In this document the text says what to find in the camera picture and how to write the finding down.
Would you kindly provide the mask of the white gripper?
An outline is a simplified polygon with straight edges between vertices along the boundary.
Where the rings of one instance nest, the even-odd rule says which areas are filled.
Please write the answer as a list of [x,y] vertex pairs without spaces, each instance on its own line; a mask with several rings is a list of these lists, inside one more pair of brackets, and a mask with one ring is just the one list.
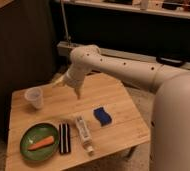
[[68,86],[75,88],[74,91],[76,93],[77,99],[81,98],[81,89],[86,73],[83,70],[80,70],[76,67],[70,67],[67,72],[64,74],[64,78],[57,79],[53,82],[52,87],[56,86]]

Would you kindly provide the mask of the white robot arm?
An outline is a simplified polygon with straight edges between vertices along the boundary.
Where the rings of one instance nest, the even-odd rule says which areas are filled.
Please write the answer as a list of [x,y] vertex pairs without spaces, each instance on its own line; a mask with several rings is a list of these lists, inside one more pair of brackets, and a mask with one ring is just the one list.
[[54,83],[66,84],[77,94],[93,70],[153,93],[150,171],[190,171],[190,70],[107,57],[96,45],[73,48],[70,60]]

